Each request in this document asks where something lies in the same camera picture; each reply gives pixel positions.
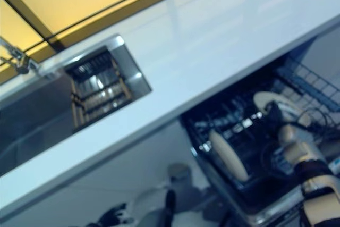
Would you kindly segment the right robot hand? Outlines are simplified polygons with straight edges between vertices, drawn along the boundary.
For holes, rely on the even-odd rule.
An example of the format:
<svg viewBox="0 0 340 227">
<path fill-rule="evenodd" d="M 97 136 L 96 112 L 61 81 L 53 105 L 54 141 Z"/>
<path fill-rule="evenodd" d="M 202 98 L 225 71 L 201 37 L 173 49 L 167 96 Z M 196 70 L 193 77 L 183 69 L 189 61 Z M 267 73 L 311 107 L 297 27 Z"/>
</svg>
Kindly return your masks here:
<svg viewBox="0 0 340 227">
<path fill-rule="evenodd" d="M 283 125 L 286 124 L 283 112 L 279 108 L 278 103 L 275 101 L 269 102 L 266 105 L 265 110 L 267 110 L 264 120 L 266 128 L 269 130 L 269 133 L 276 133 Z"/>
</svg>

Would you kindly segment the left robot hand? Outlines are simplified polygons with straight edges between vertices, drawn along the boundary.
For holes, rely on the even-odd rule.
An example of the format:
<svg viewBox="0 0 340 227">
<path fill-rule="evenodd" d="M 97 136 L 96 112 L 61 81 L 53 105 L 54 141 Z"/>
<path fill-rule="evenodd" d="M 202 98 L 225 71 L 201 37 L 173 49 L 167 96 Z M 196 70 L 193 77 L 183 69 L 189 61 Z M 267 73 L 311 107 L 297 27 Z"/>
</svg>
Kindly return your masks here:
<svg viewBox="0 0 340 227">
<path fill-rule="evenodd" d="M 115 205 L 106 211 L 97 222 L 89 223 L 88 226 L 118 226 L 124 224 L 131 224 L 134 219 L 127 212 L 127 203 Z"/>
</svg>

